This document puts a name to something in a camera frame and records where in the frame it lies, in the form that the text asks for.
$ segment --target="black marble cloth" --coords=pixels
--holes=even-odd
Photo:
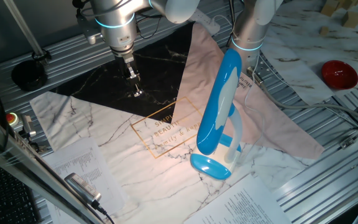
[[[118,61],[105,63],[51,91],[117,110],[148,116],[177,100],[179,86],[191,44],[193,23],[134,52],[143,95],[131,96],[131,89],[119,71]],[[175,105],[150,118],[172,115]]]

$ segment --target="pink fabric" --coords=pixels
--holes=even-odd
[[[202,25],[195,24],[178,99],[187,97],[203,113],[222,58],[221,49],[208,31]],[[262,130],[262,117],[244,105],[244,100],[252,84],[252,80],[242,73],[234,97],[234,104],[242,119],[242,141],[249,144],[255,144]],[[265,118],[264,137],[257,145],[309,159],[317,159],[324,151],[320,144],[277,108],[257,85],[252,88],[248,96],[247,106],[260,111]],[[188,103],[179,101],[175,106],[173,121],[175,117],[183,117],[191,110],[194,109]],[[232,124],[227,121],[224,133],[232,136],[232,132]]]

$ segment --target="keyboard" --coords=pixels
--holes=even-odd
[[[10,173],[0,168],[0,223],[38,223],[32,191]]]

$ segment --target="blue lamp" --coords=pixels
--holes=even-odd
[[[241,74],[241,57],[233,49],[225,53],[197,134],[197,148],[190,156],[191,165],[211,177],[224,180],[233,173],[241,154],[241,117],[233,104]],[[227,118],[234,136],[223,134]]]

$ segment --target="red bowl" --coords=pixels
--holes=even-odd
[[[357,72],[347,63],[338,60],[326,62],[322,69],[323,79],[332,88],[348,90],[357,85]]]

